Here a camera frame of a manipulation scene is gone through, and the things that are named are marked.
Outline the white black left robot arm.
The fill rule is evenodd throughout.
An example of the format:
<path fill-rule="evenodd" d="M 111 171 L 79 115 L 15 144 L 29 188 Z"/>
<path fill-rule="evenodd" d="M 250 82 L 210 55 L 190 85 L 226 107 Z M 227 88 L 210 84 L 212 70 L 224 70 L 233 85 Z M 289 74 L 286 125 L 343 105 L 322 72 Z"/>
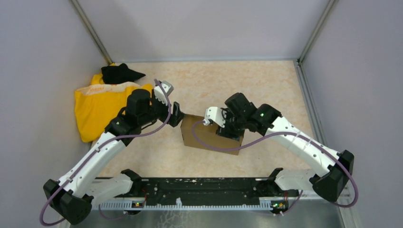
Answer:
<path fill-rule="evenodd" d="M 47 205 L 63 220 L 77 225 L 85 220 L 92 208 L 116 196 L 132 197 L 142 192 L 141 177 L 124 170 L 102 183 L 93 183 L 101 170 L 134 139 L 146 136 L 141 131 L 157 120 L 172 127 L 178 125 L 184 113 L 177 102 L 170 103 L 173 86 L 162 82 L 151 91 L 136 89 L 127 104 L 110 121 L 90 151 L 58 180 L 48 180 L 44 186 Z"/>

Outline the brown cardboard box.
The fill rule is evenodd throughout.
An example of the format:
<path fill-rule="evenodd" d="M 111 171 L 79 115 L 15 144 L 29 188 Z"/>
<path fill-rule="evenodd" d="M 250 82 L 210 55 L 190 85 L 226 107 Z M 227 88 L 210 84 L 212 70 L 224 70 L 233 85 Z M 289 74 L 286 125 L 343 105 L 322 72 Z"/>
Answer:
<path fill-rule="evenodd" d="M 182 119 L 182 123 L 180 126 L 183 144 L 188 147 L 204 149 L 209 151 L 216 151 L 212 150 L 208 147 L 199 143 L 192 134 L 192 126 L 198 122 L 202 121 L 204 117 L 186 114 L 185 117 Z M 230 149 L 230 148 L 239 148 L 242 145 L 243 137 L 241 136 L 239 139 L 230 139 L 223 136 L 219 136 L 216 134 L 218 131 L 219 126 L 214 123 L 213 125 L 205 126 L 202 123 L 198 124 L 195 127 L 196 136 L 202 140 L 207 145 L 212 147 L 222 148 L 222 149 Z"/>

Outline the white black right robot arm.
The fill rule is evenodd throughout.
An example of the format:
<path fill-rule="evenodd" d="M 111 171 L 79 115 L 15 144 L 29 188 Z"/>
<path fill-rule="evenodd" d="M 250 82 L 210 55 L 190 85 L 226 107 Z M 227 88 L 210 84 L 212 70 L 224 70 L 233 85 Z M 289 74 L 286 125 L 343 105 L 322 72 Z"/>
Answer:
<path fill-rule="evenodd" d="M 270 194 L 279 196 L 285 190 L 313 190 L 327 201 L 338 200 L 352 176 L 355 158 L 351 152 L 338 152 L 320 144 L 274 107 L 268 104 L 256 107 L 243 93 L 233 94 L 225 105 L 225 108 L 209 107 L 205 111 L 205 123 L 216 123 L 218 135 L 231 138 L 245 130 L 259 133 L 278 142 L 310 167 L 306 171 L 277 169 L 268 182 Z"/>

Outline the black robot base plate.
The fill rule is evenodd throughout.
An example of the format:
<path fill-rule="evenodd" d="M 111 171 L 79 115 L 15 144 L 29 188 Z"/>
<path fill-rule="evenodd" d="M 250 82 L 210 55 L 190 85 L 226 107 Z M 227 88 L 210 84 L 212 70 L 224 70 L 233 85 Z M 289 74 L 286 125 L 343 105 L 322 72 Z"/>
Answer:
<path fill-rule="evenodd" d="M 146 205 L 185 206 L 258 205 L 260 198 L 296 197 L 297 190 L 281 190 L 272 178 L 144 178 L 120 197 L 146 198 Z"/>

